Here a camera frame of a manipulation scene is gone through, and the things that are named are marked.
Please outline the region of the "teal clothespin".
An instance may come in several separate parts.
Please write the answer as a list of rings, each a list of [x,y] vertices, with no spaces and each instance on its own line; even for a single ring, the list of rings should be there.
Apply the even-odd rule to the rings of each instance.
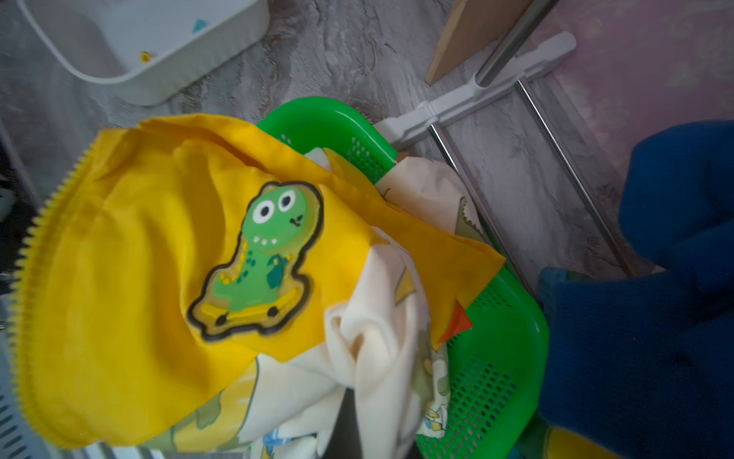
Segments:
[[[192,32],[193,34],[197,34],[198,32],[204,30],[207,26],[208,23],[204,19],[197,19],[193,26]]]

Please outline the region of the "yellow white dinosaur jacket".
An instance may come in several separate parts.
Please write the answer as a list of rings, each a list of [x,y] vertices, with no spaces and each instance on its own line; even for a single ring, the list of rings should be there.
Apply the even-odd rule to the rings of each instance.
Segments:
[[[15,397],[64,449],[317,458],[351,391],[362,456],[403,458],[503,263],[243,120],[104,130],[20,250]]]

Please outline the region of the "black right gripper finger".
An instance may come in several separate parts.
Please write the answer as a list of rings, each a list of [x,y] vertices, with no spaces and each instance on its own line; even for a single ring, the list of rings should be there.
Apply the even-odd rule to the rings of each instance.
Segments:
[[[351,389],[345,390],[332,437],[326,449],[326,459],[363,459],[355,393]]]

